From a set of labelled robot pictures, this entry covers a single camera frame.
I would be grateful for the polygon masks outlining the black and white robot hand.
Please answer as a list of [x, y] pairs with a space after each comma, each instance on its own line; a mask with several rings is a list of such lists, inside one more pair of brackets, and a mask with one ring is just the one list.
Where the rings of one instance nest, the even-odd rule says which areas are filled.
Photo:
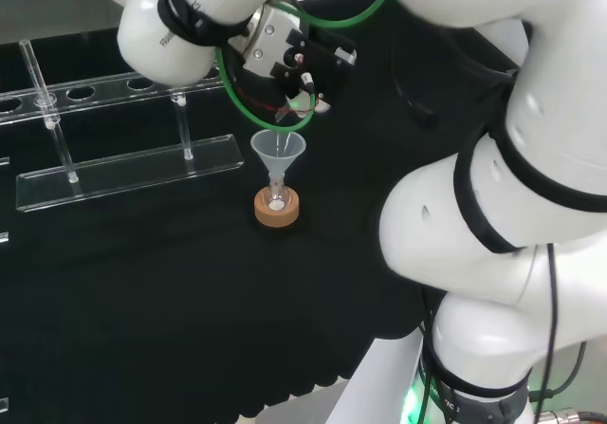
[[355, 69], [356, 44], [272, 6], [259, 8], [249, 28], [233, 47], [232, 83], [245, 106], [277, 121], [328, 112]]

